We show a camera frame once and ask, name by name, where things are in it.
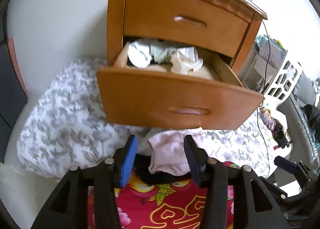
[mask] metal screw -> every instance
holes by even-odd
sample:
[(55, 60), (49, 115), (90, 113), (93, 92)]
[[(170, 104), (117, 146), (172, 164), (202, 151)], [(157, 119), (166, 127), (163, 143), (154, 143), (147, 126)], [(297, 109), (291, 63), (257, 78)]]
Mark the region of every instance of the metal screw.
[(207, 161), (209, 164), (217, 164), (217, 159), (215, 158), (208, 158), (208, 161)]
[(113, 158), (107, 158), (104, 161), (104, 163), (109, 164), (109, 165), (113, 164), (114, 162), (115, 162), (115, 160)]
[(242, 166), (243, 170), (246, 171), (246, 172), (250, 172), (252, 170), (252, 168), (248, 165), (244, 165)]
[(76, 171), (78, 169), (78, 166), (74, 165), (72, 167), (69, 168), (71, 171)]

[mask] drawer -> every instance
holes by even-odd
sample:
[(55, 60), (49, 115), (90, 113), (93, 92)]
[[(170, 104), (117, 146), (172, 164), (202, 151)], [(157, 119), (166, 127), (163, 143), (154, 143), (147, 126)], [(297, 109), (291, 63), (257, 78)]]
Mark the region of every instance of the drawer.
[(128, 45), (115, 64), (97, 72), (108, 122), (173, 129), (237, 129), (259, 106), (262, 94), (244, 88), (218, 54), (199, 71), (177, 75), (170, 67), (126, 65)]
[(201, 0), (126, 0), (123, 35), (191, 44), (234, 57), (248, 23)]

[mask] laundry basket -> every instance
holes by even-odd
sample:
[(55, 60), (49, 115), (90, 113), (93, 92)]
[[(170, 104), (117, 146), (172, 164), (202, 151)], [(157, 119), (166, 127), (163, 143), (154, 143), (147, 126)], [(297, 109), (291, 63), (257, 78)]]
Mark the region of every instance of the laundry basket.
[(264, 95), (271, 95), (283, 103), (297, 84), (301, 73), (302, 67), (300, 64), (286, 55), (282, 65), (267, 80), (264, 91), (262, 87), (259, 92)]

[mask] red blanket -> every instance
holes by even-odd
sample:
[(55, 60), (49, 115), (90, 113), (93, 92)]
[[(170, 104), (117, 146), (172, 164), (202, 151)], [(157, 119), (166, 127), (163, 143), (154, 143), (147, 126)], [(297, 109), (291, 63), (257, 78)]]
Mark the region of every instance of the red blanket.
[[(239, 168), (231, 162), (225, 166)], [(122, 228), (127, 229), (195, 229), (200, 227), (207, 189), (191, 180), (172, 184), (148, 185), (132, 173), (123, 189), (115, 189)], [(93, 188), (89, 189), (88, 225), (95, 229)], [(227, 229), (233, 223), (233, 187), (228, 186)]]

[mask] pink cloth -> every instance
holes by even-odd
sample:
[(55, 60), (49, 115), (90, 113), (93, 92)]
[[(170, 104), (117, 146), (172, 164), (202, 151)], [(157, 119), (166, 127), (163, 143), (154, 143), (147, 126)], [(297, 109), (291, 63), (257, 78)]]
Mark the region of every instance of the pink cloth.
[(203, 148), (208, 156), (212, 157), (214, 143), (205, 136), (201, 127), (160, 132), (148, 139), (153, 149), (149, 166), (151, 174), (163, 171), (174, 176), (183, 176), (190, 172), (183, 147), (183, 139), (188, 134), (193, 137), (199, 148)]

